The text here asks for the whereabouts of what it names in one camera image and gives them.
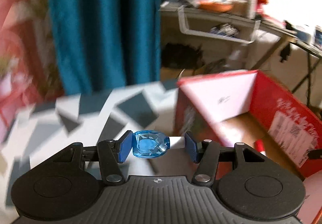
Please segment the pink chair backdrop poster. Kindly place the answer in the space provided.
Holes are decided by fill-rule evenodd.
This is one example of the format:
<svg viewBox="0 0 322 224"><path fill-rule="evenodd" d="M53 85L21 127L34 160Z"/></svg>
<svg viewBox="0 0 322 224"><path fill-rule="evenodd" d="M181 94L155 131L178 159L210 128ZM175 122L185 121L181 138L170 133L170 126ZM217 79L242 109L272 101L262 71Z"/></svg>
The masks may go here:
<svg viewBox="0 0 322 224"><path fill-rule="evenodd" d="M20 108L63 93L48 0L1 0L1 142Z"/></svg>

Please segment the dark red cylinder tube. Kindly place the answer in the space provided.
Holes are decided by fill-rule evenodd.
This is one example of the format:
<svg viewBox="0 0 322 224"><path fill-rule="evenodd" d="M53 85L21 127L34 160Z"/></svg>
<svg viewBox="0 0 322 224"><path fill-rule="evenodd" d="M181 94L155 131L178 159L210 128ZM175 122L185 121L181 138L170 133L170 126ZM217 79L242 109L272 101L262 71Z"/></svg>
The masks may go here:
<svg viewBox="0 0 322 224"><path fill-rule="evenodd" d="M254 142L254 149L262 155L266 156L266 150L262 139L258 139Z"/></svg>

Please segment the red strawberry cardboard box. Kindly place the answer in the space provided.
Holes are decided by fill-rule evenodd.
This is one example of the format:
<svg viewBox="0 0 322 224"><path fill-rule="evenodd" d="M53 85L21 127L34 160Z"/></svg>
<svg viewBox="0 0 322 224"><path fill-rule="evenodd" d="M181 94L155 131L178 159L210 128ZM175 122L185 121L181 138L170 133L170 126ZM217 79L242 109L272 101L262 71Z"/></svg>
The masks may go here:
<svg viewBox="0 0 322 224"><path fill-rule="evenodd" d="M321 220L321 120L307 106L258 70L185 77L177 85L177 135L190 131L226 147L254 148L262 139L266 156L304 182L300 220Z"/></svg>

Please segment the cluttered white side table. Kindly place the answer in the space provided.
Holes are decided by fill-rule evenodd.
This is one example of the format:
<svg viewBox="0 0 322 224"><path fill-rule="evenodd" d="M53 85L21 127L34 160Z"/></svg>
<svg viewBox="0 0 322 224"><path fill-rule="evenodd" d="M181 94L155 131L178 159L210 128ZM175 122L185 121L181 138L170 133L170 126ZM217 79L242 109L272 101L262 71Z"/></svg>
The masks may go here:
<svg viewBox="0 0 322 224"><path fill-rule="evenodd" d="M285 18L292 20L311 20L315 24L321 23L321 0L273 0L274 7L273 16L278 14L283 15ZM160 8L163 16L175 17L178 20L180 31L189 36L199 36L209 39L226 40L238 43L244 46L253 44L256 41L256 32L264 31L279 36L276 45L272 46L265 52L261 59L259 59L253 66L253 69L259 69L264 65L269 58L277 51L278 47L284 47L286 44L295 44L303 50L309 52L317 58L321 57L321 50L315 46L310 46L301 42L295 35L294 31L289 31L286 28L278 27L269 21L251 20L241 16L232 15L228 13L211 12L196 8L187 8L184 5L169 3ZM188 18L193 18L203 21L214 21L222 23L231 23L241 29L248 29L251 34L248 40L229 38L219 36L211 33L202 32L199 30L192 30L188 25Z"/></svg>

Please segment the orange shallow bowl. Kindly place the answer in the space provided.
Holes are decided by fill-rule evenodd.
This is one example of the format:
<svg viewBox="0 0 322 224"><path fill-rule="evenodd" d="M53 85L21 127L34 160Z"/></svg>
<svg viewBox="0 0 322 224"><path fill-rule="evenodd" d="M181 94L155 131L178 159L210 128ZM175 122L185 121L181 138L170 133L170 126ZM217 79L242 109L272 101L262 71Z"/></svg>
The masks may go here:
<svg viewBox="0 0 322 224"><path fill-rule="evenodd" d="M229 12L232 8L231 3L201 2L199 4L199 9L211 12Z"/></svg>

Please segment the geometric patterned table cloth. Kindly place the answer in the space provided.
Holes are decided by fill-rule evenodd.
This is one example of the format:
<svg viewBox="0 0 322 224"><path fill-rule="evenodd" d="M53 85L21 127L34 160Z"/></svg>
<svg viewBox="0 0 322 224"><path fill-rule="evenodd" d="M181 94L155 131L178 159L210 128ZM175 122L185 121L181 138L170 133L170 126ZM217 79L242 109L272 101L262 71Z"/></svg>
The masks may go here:
<svg viewBox="0 0 322 224"><path fill-rule="evenodd" d="M171 79L19 109L8 129L1 129L1 223L18 217L10 197L14 181L66 146L95 146L128 130L172 136L177 93L177 81Z"/></svg>

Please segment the blue faceted glass bottle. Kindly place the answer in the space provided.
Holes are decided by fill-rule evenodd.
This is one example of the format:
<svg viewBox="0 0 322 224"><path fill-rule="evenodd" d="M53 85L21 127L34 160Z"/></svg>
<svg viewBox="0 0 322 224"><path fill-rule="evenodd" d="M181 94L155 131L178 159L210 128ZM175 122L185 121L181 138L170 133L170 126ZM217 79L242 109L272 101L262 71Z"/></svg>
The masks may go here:
<svg viewBox="0 0 322 224"><path fill-rule="evenodd" d="M169 149L182 149L186 140L182 136L167 136L160 131L144 130L133 133L132 152L137 158L154 159Z"/></svg>

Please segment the teal curtain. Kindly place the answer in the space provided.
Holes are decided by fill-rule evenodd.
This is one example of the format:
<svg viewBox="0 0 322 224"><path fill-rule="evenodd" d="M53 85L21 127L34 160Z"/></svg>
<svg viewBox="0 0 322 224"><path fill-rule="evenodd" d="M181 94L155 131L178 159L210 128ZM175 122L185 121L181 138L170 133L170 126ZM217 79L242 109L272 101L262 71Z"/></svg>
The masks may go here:
<svg viewBox="0 0 322 224"><path fill-rule="evenodd" d="M160 78L160 0L49 0L66 94Z"/></svg>

